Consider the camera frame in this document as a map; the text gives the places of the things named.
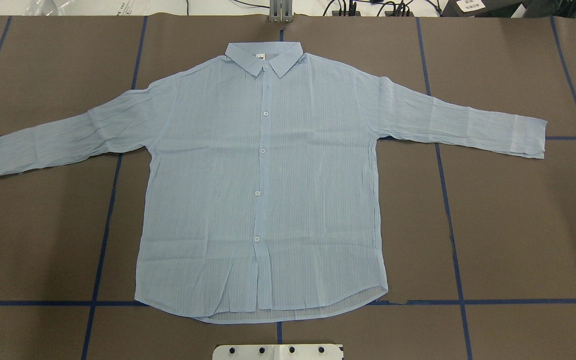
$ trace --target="striped shirt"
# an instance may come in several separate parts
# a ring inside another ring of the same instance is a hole
[[[377,139],[543,158],[545,131],[299,43],[231,43],[147,89],[0,137],[0,175],[146,147],[135,299],[218,324],[290,321],[388,292]]]

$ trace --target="black cable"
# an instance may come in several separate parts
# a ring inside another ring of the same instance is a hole
[[[385,7],[386,5],[388,5],[388,4],[392,5],[392,12],[393,12],[393,14],[394,14],[394,12],[397,10],[397,4],[395,4],[394,1],[386,1],[386,2],[384,2],[384,3],[381,5],[381,7],[379,8],[379,12],[377,12],[377,16],[381,15],[382,10],[383,10],[384,7]]]
[[[231,0],[231,2],[235,2],[235,3],[247,5],[247,6],[249,6],[249,7],[254,7],[254,8],[266,8],[266,9],[270,9],[270,6],[249,4],[249,3],[247,3],[247,2],[243,2],[243,1],[240,1],[240,0]]]
[[[430,0],[425,0],[426,3],[429,3],[430,5],[432,5],[432,7],[434,7],[434,11],[437,12],[437,15],[441,16],[442,15],[442,9],[439,5],[439,0],[437,0],[437,5],[435,5],[434,2],[430,1]]]
[[[326,16],[326,13],[328,12],[330,5],[332,5],[332,3],[334,3],[334,2],[335,2],[335,0],[330,0],[328,5],[326,6],[326,9],[324,10],[324,14],[322,16]]]

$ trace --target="white mounting plate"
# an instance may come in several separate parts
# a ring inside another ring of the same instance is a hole
[[[220,345],[212,360],[343,360],[342,349],[340,344]]]

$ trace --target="wrinkled shirt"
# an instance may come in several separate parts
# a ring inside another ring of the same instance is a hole
[[[135,300],[203,322],[290,321],[388,292],[377,139],[543,158],[545,130],[299,43],[231,43],[147,89],[0,137],[0,175],[146,147]]]

